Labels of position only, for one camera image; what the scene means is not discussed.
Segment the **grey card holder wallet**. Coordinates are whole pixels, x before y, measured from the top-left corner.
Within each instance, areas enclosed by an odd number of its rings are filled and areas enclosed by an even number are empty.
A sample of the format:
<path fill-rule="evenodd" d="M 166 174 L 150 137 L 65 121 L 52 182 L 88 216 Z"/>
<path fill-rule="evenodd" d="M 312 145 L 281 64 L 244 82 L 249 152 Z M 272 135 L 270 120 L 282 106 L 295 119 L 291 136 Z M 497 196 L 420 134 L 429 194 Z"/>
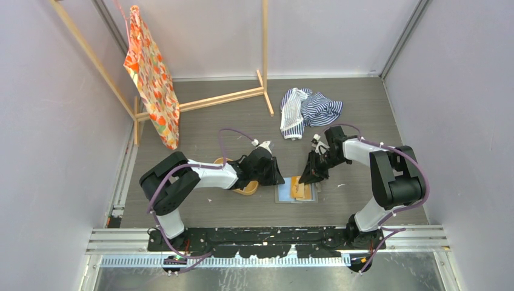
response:
<path fill-rule="evenodd" d="M 284 183 L 275 188 L 275 203 L 316 203 L 318 202 L 317 184 L 299 183 L 300 176 L 284 178 Z"/>

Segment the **gold credit card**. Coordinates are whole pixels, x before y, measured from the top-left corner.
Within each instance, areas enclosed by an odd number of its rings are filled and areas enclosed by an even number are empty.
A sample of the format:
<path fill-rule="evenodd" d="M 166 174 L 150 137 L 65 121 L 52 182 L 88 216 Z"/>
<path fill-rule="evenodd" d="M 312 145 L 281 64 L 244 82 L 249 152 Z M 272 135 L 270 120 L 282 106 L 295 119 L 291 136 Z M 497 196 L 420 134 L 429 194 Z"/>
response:
<path fill-rule="evenodd" d="M 302 190 L 299 191 L 298 197 L 296 199 L 298 201 L 311 201 L 313 199 L 312 185 L 301 184 L 301 187 Z"/>
<path fill-rule="evenodd" d="M 290 196 L 295 200 L 297 200 L 296 198 L 298 197 L 299 191 L 302 190 L 301 184 L 303 183 L 300 183 L 299 180 L 300 176 L 293 176 L 291 178 Z"/>

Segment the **orange oval tray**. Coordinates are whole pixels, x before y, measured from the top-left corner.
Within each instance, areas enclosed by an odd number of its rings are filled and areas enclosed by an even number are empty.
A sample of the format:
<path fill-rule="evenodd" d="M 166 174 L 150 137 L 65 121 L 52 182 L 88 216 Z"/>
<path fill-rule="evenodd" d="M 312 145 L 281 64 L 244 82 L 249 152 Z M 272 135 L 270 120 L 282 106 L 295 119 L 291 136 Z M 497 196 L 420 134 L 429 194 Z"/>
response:
<path fill-rule="evenodd" d="M 232 191 L 240 195 L 251 196 L 257 191 L 258 187 L 257 181 L 250 181 L 243 189 L 232 189 Z"/>

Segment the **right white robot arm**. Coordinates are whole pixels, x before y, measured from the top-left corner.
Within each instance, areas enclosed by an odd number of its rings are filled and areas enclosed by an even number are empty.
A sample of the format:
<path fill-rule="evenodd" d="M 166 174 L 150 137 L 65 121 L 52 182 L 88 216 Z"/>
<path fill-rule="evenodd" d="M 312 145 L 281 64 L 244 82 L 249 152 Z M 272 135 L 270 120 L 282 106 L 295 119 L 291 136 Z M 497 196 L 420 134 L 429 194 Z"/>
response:
<path fill-rule="evenodd" d="M 361 249 L 378 240 L 389 218 L 424 201 L 428 186 L 411 147 L 378 144 L 361 135 L 346 135 L 342 128 L 338 124 L 325 129 L 325 142 L 319 135 L 313 137 L 313 150 L 299 183 L 328 179 L 330 169 L 340 164 L 358 162 L 369 167 L 373 196 L 349 218 L 344 231 L 345 242 Z"/>

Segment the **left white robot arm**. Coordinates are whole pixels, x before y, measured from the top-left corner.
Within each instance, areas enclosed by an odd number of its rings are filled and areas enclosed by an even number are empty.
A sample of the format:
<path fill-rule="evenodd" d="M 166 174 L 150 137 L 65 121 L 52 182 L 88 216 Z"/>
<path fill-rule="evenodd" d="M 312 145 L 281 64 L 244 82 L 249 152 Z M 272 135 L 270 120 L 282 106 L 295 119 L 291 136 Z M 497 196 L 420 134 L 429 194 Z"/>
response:
<path fill-rule="evenodd" d="M 185 226 L 179 206 L 193 190 L 242 190 L 251 182 L 265 187 L 285 183 L 276 157 L 265 147 L 258 146 L 249 155 L 219 164 L 197 162 L 182 152 L 174 152 L 139 179 L 149 200 L 147 211 L 154 214 L 157 225 L 164 231 L 162 242 L 172 251 L 185 246 Z"/>

